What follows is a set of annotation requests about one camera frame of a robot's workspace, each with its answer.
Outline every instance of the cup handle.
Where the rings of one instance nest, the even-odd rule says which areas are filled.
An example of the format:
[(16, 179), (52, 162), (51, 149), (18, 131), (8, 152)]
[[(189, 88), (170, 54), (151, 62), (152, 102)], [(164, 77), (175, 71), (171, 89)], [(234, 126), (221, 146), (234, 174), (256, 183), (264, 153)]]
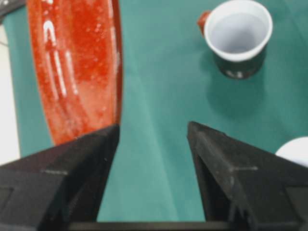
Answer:
[(198, 26), (199, 26), (199, 28), (200, 28), (200, 30), (201, 30), (201, 34), (203, 35), (203, 37), (204, 37), (204, 26), (205, 26), (205, 22), (206, 22), (208, 16), (210, 15), (210, 13), (211, 13), (211, 11), (204, 11), (204, 12), (200, 15), (200, 17), (199, 17), (199, 19), (198, 19), (198, 21), (197, 21), (197, 24), (198, 24)]

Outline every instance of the table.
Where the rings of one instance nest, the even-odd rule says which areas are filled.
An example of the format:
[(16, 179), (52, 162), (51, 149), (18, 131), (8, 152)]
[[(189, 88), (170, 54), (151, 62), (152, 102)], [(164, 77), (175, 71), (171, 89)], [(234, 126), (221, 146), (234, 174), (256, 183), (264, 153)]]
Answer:
[[(262, 69), (223, 76), (196, 19), (222, 0), (122, 0), (121, 141), (99, 221), (201, 221), (188, 142), (194, 120), (270, 152), (308, 132), (308, 3), (259, 0), (274, 30)], [(4, 20), (22, 155), (50, 147), (31, 61), (25, 8)]]

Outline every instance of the cup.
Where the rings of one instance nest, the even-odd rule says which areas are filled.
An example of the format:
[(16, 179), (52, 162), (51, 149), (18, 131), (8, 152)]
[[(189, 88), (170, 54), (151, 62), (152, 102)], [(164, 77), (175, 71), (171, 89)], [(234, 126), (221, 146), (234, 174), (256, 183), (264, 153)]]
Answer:
[(273, 30), (272, 18), (263, 5), (230, 0), (205, 12), (198, 24), (224, 75), (243, 79), (261, 68)]

